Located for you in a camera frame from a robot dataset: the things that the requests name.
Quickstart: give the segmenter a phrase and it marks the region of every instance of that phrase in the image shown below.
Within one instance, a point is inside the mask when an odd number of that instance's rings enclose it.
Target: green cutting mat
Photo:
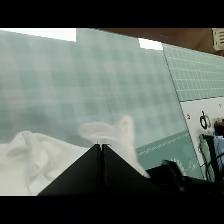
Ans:
[[[224,59],[163,44],[179,101],[224,96]]]
[[[20,131],[40,132],[90,147],[86,122],[134,122],[139,148],[187,131],[163,51],[141,49],[137,38],[77,29],[77,42],[0,32],[0,142]],[[151,158],[195,161],[183,149]],[[198,168],[190,175],[201,178]]]

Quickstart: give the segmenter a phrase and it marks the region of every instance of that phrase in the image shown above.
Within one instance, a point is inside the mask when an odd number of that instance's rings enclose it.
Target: gingham fabric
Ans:
[[[163,44],[179,101],[224,96],[224,58]]]
[[[0,32],[0,141],[40,132],[89,147],[80,124],[130,115],[135,147],[186,130],[163,51],[77,29],[77,42]]]

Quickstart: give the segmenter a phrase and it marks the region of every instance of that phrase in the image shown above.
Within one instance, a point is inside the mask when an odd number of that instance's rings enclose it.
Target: wooden surface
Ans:
[[[218,54],[213,48],[211,28],[97,28],[123,35],[142,37],[163,43]]]

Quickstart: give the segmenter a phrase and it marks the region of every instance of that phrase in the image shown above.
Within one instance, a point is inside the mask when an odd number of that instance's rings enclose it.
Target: checkered fabric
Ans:
[[[135,147],[187,129],[163,51],[91,29],[77,42],[0,31],[1,142],[29,130],[90,147],[81,124],[124,115]]]
[[[179,101],[224,96],[224,58],[163,44]]]

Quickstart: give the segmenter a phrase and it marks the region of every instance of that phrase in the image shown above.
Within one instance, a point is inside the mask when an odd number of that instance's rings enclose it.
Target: blue cloth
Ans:
[[[222,136],[214,137],[214,146],[216,157],[221,153],[224,153],[224,138]],[[224,166],[224,155],[217,159],[219,170]]]

